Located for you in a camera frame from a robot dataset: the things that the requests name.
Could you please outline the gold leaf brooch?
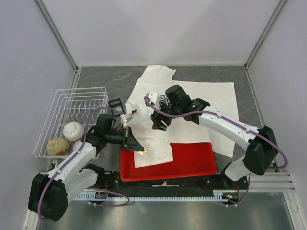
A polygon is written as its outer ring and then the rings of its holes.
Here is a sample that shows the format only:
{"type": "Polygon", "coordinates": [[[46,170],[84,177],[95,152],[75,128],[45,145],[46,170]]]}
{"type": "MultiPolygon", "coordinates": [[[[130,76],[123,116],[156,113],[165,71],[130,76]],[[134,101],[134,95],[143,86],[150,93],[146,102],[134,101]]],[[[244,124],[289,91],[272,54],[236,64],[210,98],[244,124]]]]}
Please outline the gold leaf brooch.
{"type": "Polygon", "coordinates": [[[136,151],[136,153],[137,153],[138,155],[140,155],[140,156],[146,154],[146,152],[147,152],[147,151],[146,151],[146,148],[145,148],[145,147],[142,149],[142,151],[136,151]]]}

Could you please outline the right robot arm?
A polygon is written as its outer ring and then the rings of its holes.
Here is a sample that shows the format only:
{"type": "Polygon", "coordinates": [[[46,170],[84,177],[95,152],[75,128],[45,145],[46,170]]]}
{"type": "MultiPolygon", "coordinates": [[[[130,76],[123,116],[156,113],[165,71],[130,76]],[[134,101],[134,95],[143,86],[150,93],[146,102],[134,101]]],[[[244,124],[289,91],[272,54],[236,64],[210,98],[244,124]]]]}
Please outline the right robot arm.
{"type": "Polygon", "coordinates": [[[223,169],[219,181],[224,188],[232,188],[249,174],[263,175],[278,154],[275,134],[270,127],[257,128],[230,118],[203,99],[191,99],[179,85],[171,86],[164,95],[148,93],[144,100],[154,110],[150,116],[152,129],[165,131],[172,119],[182,117],[224,135],[245,150],[243,157],[223,169]]]}

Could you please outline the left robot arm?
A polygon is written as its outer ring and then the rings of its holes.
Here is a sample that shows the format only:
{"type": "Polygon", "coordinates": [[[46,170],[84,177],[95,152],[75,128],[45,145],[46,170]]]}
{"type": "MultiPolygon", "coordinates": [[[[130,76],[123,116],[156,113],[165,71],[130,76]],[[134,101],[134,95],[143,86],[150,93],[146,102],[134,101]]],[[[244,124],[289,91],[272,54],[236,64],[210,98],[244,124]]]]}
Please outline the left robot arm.
{"type": "Polygon", "coordinates": [[[120,118],[123,127],[116,130],[113,128],[113,116],[100,114],[96,125],[86,125],[81,142],[61,164],[33,178],[28,209],[35,212],[40,220],[58,221],[79,193],[92,186],[104,186],[103,169],[89,161],[107,144],[116,144],[121,149],[131,151],[145,150],[134,137],[131,127],[126,125],[134,116],[123,114],[120,118]]]}

